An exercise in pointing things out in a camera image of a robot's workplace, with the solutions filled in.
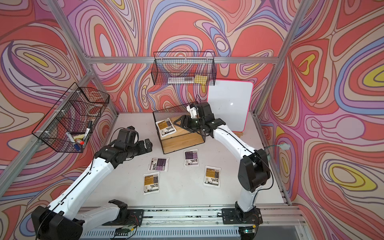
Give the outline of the yellow coffee bag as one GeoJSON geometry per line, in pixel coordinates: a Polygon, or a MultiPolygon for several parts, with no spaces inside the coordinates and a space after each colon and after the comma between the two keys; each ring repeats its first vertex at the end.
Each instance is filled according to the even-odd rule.
{"type": "Polygon", "coordinates": [[[143,194],[148,195],[152,193],[158,193],[160,191],[159,181],[160,172],[144,174],[143,194]]]}
{"type": "Polygon", "coordinates": [[[156,122],[156,127],[161,140],[165,140],[177,132],[170,118],[156,122]]]}
{"type": "Polygon", "coordinates": [[[220,175],[221,175],[221,168],[213,167],[213,166],[205,166],[205,176],[204,176],[203,185],[219,188],[221,186],[220,175]]]}

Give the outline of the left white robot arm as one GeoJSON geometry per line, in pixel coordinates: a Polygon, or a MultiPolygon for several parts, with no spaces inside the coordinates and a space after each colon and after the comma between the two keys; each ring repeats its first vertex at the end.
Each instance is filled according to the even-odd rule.
{"type": "Polygon", "coordinates": [[[79,210],[96,187],[119,165],[152,150],[152,142],[140,140],[134,127],[121,129],[117,139],[96,152],[90,165],[59,197],[32,212],[36,239],[78,240],[103,224],[138,227],[139,218],[119,200],[110,200],[84,214],[79,210]]]}

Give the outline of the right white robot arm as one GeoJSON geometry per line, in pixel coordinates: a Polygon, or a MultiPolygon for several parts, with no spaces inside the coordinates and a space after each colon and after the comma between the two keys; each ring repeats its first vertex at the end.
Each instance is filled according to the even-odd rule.
{"type": "Polygon", "coordinates": [[[212,137],[239,161],[241,195],[233,209],[222,209],[223,223],[260,225],[262,217],[255,201],[267,181],[273,179],[266,151],[253,148],[236,136],[222,119],[214,116],[209,103],[189,104],[187,111],[187,115],[174,121],[176,126],[190,133],[212,137]]]}

